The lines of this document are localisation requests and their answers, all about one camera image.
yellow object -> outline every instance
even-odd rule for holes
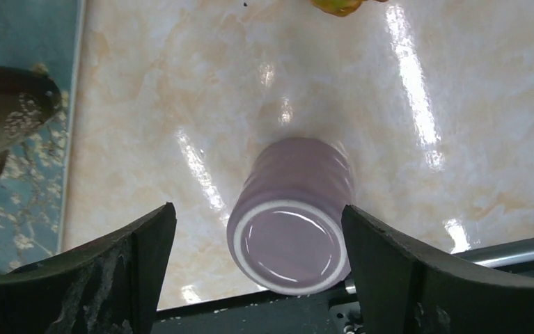
[[[344,17],[353,13],[365,0],[310,0],[323,12]]]

brown mug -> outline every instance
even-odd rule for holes
[[[46,72],[0,66],[0,174],[8,149],[36,133],[62,108]]]

teal rug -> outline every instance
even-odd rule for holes
[[[72,97],[82,6],[81,0],[0,0],[0,65],[43,63]],[[60,250],[71,120],[65,109],[8,156],[0,177],[0,272]]]

floor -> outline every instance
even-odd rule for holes
[[[356,204],[448,252],[534,237],[534,3],[89,1],[64,249],[174,202],[159,309],[256,292],[225,225],[258,153],[348,152]]]

purple cup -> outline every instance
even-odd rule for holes
[[[354,202],[345,155],[315,139],[289,138],[256,159],[228,221],[228,247],[254,282],[312,294],[350,272],[340,227]]]

